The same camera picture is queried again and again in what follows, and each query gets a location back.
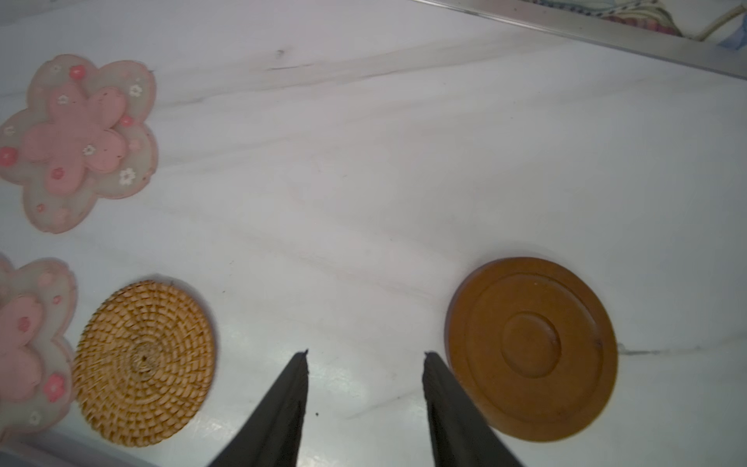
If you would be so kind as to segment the woven rattan coaster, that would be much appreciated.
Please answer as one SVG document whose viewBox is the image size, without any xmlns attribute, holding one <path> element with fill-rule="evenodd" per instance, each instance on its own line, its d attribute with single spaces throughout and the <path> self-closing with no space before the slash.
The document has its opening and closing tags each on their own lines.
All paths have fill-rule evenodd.
<svg viewBox="0 0 747 467">
<path fill-rule="evenodd" d="M 73 367 L 76 400 L 105 440 L 149 447 L 196 415 L 215 367 L 203 307 L 179 287 L 143 280 L 112 294 L 85 327 Z"/>
</svg>

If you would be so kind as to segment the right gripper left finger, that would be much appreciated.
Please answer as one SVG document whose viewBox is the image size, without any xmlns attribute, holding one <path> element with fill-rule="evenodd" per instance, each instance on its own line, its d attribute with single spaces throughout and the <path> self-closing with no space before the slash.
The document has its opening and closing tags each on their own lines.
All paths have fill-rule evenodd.
<svg viewBox="0 0 747 467">
<path fill-rule="evenodd" d="M 295 353 L 213 466 L 295 466 L 309 394 L 307 353 Z"/>
</svg>

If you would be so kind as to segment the pink flower coaster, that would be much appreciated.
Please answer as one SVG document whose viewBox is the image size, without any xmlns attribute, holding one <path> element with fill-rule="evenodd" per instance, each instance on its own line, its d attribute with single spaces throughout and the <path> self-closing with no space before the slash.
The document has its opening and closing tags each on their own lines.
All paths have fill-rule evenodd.
<svg viewBox="0 0 747 467">
<path fill-rule="evenodd" d="M 77 280 L 58 259 L 14 268 L 1 258 L 1 440 L 43 431 L 75 399 L 74 350 L 64 338 Z"/>
<path fill-rule="evenodd" d="M 97 67 L 63 54 L 38 69 L 25 109 L 1 126 L 1 177 L 21 187 L 37 230 L 70 231 L 102 198 L 148 185 L 159 159 L 146 125 L 156 94 L 154 74 L 137 61 Z"/>
</svg>

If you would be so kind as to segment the brown wooden coaster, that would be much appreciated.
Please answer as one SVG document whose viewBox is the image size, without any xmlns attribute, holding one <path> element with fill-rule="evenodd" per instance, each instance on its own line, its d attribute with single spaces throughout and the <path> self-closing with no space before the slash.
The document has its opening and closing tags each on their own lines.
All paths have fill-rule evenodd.
<svg viewBox="0 0 747 467">
<path fill-rule="evenodd" d="M 462 281 L 445 350 L 488 424 L 529 442 L 588 428 L 611 398 L 619 362 L 599 297 L 571 270 L 533 257 L 487 263 Z"/>
</svg>

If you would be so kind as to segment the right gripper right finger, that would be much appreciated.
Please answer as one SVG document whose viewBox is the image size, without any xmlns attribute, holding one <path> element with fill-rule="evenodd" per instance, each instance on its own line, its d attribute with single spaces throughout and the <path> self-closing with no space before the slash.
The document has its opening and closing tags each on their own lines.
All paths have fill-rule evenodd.
<svg viewBox="0 0 747 467">
<path fill-rule="evenodd" d="M 435 465 L 523 466 L 495 435 L 436 352 L 425 354 L 422 385 Z"/>
</svg>

